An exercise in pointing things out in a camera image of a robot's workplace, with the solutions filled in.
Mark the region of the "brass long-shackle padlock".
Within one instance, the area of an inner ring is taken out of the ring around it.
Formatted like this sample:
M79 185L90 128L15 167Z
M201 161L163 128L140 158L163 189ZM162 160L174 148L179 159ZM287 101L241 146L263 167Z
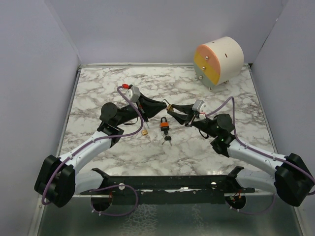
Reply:
M171 112L174 112L174 107L172 104L170 104L166 99L163 99L162 102L167 105L166 110L168 114L170 114Z

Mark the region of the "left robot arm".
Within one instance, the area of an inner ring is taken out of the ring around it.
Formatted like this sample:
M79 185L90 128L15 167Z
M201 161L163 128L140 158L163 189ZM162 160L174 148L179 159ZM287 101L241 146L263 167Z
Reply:
M74 150L55 157L49 155L43 161L34 189L42 196L42 204L65 206L76 192L93 189L98 194L108 190L109 182L93 172L91 184L81 183L77 175L94 157L110 149L122 137L124 130L118 126L135 118L142 123L167 107L166 103L140 95L135 104L118 108L114 103L105 103L101 108L101 124L96 132Z

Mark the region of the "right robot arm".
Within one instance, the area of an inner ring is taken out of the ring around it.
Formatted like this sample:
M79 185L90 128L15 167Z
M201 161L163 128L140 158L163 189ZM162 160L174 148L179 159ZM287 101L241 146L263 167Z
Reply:
M212 137L211 146L220 155L246 162L258 172L241 170L226 180L231 192L242 188L255 188L276 193L285 203L298 207L312 194L315 179L302 158L291 153L288 156L268 152L241 141L236 134L234 120L229 114L208 118L198 100L191 105L172 105L167 110L179 124L195 127Z

